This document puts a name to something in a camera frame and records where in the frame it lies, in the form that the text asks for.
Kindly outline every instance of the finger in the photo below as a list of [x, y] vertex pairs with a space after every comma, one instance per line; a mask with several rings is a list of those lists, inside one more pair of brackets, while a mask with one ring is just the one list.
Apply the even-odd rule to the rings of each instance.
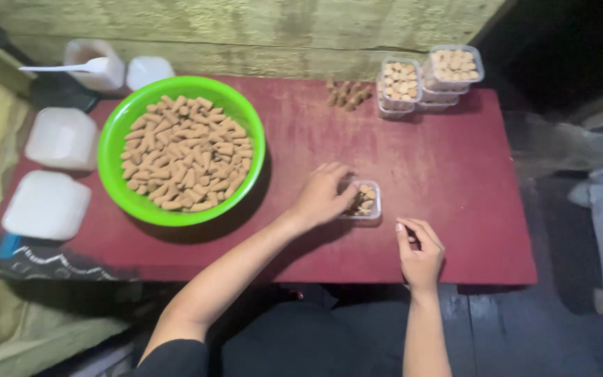
[[395, 225], [395, 231], [397, 232], [397, 243], [399, 244], [399, 253], [411, 252], [411, 245], [409, 245], [409, 234], [406, 233], [406, 228], [397, 223]]
[[436, 242], [441, 247], [444, 246], [441, 243], [439, 236], [436, 235], [436, 232], [434, 231], [434, 229], [431, 228], [431, 225], [427, 221], [420, 220], [420, 219], [413, 219], [413, 218], [408, 218], [408, 219], [410, 221], [413, 221], [414, 223], [420, 224], [421, 227], [425, 228], [425, 230], [427, 231], [427, 234], [430, 235], [431, 239], [433, 239], [434, 242]]
[[346, 187], [344, 192], [337, 196], [336, 201], [340, 204], [342, 209], [345, 209], [358, 192], [359, 188], [355, 182], [348, 184], [348, 187]]
[[334, 169], [336, 169], [340, 165], [341, 165], [341, 162], [331, 162], [322, 171], [329, 173], [329, 172], [334, 171]]
[[349, 172], [353, 172], [353, 169], [348, 165], [340, 165], [331, 172], [332, 177], [338, 182], [341, 178], [345, 177]]
[[431, 247], [440, 247], [436, 242], [434, 242], [434, 240], [427, 233], [425, 228], [423, 228], [423, 226], [421, 226], [420, 224], [414, 223], [409, 219], [397, 219], [397, 221], [415, 232], [415, 236], [418, 238], [418, 241], [420, 241], [420, 248], [423, 251], [431, 250]]

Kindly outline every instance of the white plastic container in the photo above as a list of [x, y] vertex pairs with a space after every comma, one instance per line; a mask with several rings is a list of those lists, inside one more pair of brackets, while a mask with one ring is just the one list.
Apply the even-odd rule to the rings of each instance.
[[91, 171], [98, 139], [95, 121], [86, 113], [46, 107], [36, 116], [25, 156], [45, 167]]
[[111, 45], [100, 39], [74, 39], [64, 49], [64, 65], [85, 64], [90, 59], [108, 58], [103, 72], [69, 72], [88, 89], [112, 92], [125, 83], [125, 64]]
[[419, 101], [420, 97], [422, 96], [422, 91], [420, 90], [420, 87], [422, 86], [422, 77], [420, 76], [420, 64], [414, 59], [395, 58], [393, 56], [388, 56], [387, 58], [383, 59], [383, 62], [381, 63], [381, 76], [383, 72], [385, 72], [385, 64], [397, 62], [403, 64], [413, 64], [413, 66], [415, 67], [415, 75], [418, 78], [418, 93], [413, 99], [394, 99], [385, 93], [385, 82], [381, 82], [381, 89], [383, 94], [383, 107], [395, 111], [413, 111], [415, 108], [415, 103]]
[[457, 96], [466, 94], [469, 91], [469, 87], [464, 88], [458, 92], [452, 90], [429, 90], [422, 87], [423, 97], [420, 98], [420, 102], [449, 102], [454, 101]]
[[407, 110], [390, 110], [383, 107], [383, 88], [382, 85], [379, 86], [381, 82], [381, 73], [379, 72], [376, 75], [376, 100], [374, 103], [376, 104], [376, 111], [378, 112], [378, 116], [381, 119], [399, 119], [405, 116], [408, 113], [411, 113], [415, 110], [415, 105]]
[[[445, 80], [440, 79], [437, 75], [435, 63], [431, 58], [431, 55], [438, 50], [462, 50], [469, 51], [474, 56], [474, 64], [476, 65], [476, 72], [478, 73], [477, 79], [470, 80]], [[429, 90], [452, 90], [462, 91], [467, 89], [473, 82], [480, 82], [485, 76], [485, 70], [483, 68], [483, 62], [481, 61], [481, 54], [478, 50], [471, 46], [465, 46], [460, 44], [440, 44], [430, 49], [430, 57], [427, 58], [422, 67], [423, 75], [423, 86]]]
[[127, 67], [127, 86], [139, 90], [152, 82], [174, 77], [172, 65], [159, 56], [137, 56]]
[[66, 241], [79, 232], [90, 195], [64, 173], [34, 170], [22, 177], [1, 224], [11, 234]]
[[376, 192], [376, 199], [374, 199], [374, 204], [371, 206], [371, 213], [369, 214], [369, 216], [341, 215], [341, 216], [339, 216], [339, 218], [340, 219], [352, 219], [352, 220], [373, 220], [373, 219], [377, 219], [377, 218], [381, 217], [381, 212], [382, 212], [381, 188], [379, 187], [379, 185], [377, 183], [375, 183], [373, 180], [356, 180], [353, 182], [358, 185], [365, 184], [365, 185], [371, 187], [371, 189]]
[[448, 107], [457, 105], [458, 102], [460, 102], [459, 97], [455, 97], [454, 99], [447, 102], [418, 102], [415, 104], [415, 109], [417, 111], [443, 111], [446, 110]]

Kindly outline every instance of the red wooden table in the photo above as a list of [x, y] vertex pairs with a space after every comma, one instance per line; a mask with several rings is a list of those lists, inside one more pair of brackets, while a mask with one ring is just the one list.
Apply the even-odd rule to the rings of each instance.
[[[442, 282], [532, 284], [537, 280], [497, 95], [473, 89], [438, 115], [377, 117], [374, 99], [353, 113], [326, 107], [324, 82], [217, 78], [259, 113], [267, 158], [253, 190], [228, 213], [197, 226], [138, 221], [109, 198], [97, 172], [73, 175], [92, 189], [78, 236], [61, 246], [142, 280], [189, 280], [264, 227], [290, 203], [309, 172], [341, 161], [381, 187], [382, 218], [370, 227], [336, 221], [282, 251], [261, 279], [401, 282], [395, 217], [427, 219], [446, 245]], [[101, 126], [118, 101], [90, 116]], [[40, 168], [21, 157], [1, 214], [21, 177]]]

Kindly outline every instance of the wall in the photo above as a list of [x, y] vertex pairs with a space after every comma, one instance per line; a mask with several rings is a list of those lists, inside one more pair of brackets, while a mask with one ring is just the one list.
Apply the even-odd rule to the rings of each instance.
[[373, 80], [393, 52], [423, 59], [466, 43], [504, 0], [0, 0], [0, 26], [43, 64], [74, 38], [107, 39], [123, 59], [177, 71]]

